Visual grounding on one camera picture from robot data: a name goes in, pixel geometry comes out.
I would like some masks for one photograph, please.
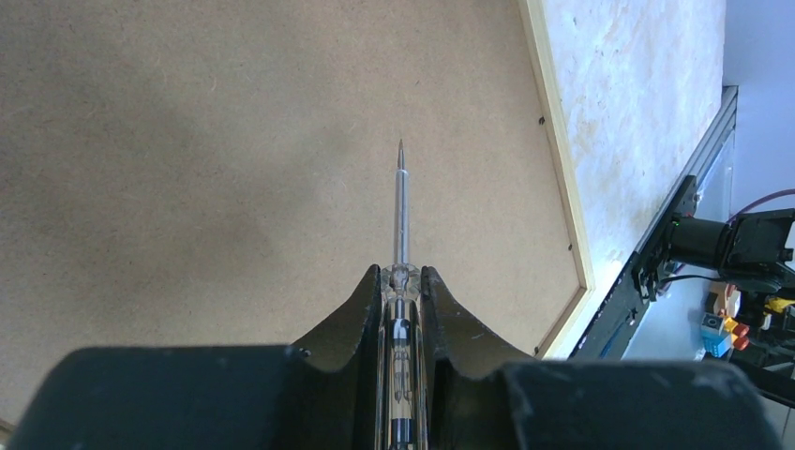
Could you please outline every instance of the brown board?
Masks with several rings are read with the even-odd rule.
[[[390,262],[399,139],[466,308],[532,353],[582,292],[516,0],[13,0],[0,37],[12,423],[76,348],[300,337]]]

